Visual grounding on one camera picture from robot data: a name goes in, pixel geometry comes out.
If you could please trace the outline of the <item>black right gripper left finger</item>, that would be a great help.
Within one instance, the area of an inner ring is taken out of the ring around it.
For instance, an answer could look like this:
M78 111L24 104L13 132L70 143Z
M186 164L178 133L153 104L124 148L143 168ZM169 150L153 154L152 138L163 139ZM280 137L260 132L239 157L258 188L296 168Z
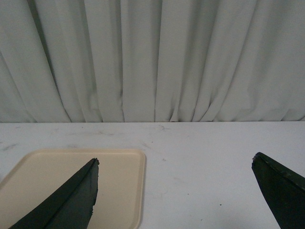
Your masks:
M12 229L86 229L98 195L99 160L91 159Z

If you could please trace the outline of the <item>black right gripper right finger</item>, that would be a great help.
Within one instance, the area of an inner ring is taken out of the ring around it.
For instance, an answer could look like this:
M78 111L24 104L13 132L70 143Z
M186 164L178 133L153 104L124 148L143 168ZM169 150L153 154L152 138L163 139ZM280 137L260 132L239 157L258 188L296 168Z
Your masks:
M252 171L262 195L282 229L305 227L305 178L258 152Z

